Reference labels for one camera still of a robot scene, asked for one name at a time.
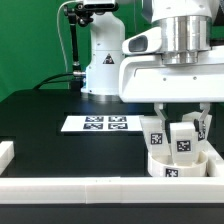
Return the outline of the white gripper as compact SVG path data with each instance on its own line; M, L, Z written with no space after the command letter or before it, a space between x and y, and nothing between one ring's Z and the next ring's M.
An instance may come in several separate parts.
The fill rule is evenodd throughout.
M166 132L169 121L163 103L199 102L201 113L194 125L198 133L205 133L208 102L224 102L224 46L200 52L196 64L163 65L159 55L127 57L120 66L119 96L124 102L155 103Z

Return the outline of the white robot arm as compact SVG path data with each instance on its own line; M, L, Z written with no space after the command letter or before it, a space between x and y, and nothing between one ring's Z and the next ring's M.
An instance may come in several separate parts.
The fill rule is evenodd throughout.
M224 45L211 44L211 27L224 0L142 0L152 27L122 43L119 71L124 102L198 102L204 128L212 102L224 101Z

